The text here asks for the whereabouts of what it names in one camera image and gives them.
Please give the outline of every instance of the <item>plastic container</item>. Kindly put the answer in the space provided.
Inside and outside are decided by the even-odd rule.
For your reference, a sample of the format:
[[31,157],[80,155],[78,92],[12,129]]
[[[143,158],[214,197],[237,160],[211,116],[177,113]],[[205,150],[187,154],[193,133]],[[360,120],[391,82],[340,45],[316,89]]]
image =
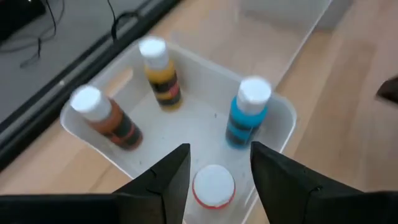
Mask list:
[[330,2],[192,1],[178,12],[167,40],[234,72],[260,75],[275,88]]
[[[227,168],[236,183],[233,201],[224,209],[209,210],[199,205],[192,194],[187,197],[184,219],[187,224],[244,223],[258,199],[250,168],[250,150],[231,149],[225,141],[230,102],[236,95],[242,76],[201,57],[169,44],[175,62],[184,102],[173,113],[158,106],[144,74],[144,61],[136,44],[131,44],[100,72],[90,85],[106,90],[116,86],[113,98],[134,118],[145,136],[134,151],[115,150],[92,130],[66,103],[61,124],[72,135],[91,145],[131,178],[135,178],[181,143],[191,144],[191,182],[206,165]],[[126,69],[133,68],[132,78],[115,85]],[[268,115],[255,140],[282,152],[292,134],[296,114],[283,97],[273,94],[268,101]]]

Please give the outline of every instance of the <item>yellow paint bottle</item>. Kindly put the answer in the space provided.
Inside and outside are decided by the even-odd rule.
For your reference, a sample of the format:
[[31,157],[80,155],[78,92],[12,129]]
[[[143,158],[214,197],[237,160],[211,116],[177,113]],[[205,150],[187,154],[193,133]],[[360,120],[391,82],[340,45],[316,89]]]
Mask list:
[[145,61],[146,76],[160,107],[166,111],[180,108],[180,85],[165,41],[158,37],[146,37],[139,42],[139,50]]

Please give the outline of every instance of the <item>orange paint bottle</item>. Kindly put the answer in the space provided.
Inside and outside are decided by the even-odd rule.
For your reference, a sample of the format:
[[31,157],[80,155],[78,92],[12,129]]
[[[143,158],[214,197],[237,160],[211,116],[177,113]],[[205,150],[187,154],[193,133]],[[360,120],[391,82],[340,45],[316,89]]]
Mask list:
[[135,149],[142,141],[141,130],[112,99],[99,89],[83,85],[70,100],[71,107],[97,132],[123,149]]

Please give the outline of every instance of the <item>white bottle cap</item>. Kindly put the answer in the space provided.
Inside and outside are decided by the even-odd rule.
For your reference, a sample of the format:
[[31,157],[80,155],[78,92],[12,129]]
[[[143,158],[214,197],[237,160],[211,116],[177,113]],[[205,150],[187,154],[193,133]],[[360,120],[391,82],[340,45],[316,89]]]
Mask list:
[[83,85],[72,93],[70,106],[89,121],[103,121],[112,111],[108,97],[89,85]]
[[169,64],[169,54],[164,39],[149,36],[139,43],[139,51],[144,57],[145,64],[154,70],[163,70]]
[[271,93],[271,85],[267,80],[261,77],[245,78],[239,86],[236,104],[244,114],[259,114],[265,108]]
[[197,200],[207,207],[227,205],[233,199],[235,181],[227,169],[220,165],[208,165],[197,172],[193,180],[193,192]]

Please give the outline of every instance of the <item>blue paint bottle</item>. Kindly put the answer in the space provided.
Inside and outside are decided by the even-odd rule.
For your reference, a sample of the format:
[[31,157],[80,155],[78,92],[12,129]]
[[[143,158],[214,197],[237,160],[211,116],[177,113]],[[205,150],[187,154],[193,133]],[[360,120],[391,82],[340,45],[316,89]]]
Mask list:
[[229,111],[226,127],[229,145],[244,148],[250,144],[267,115],[266,104],[271,93],[271,85],[261,77],[242,80]]

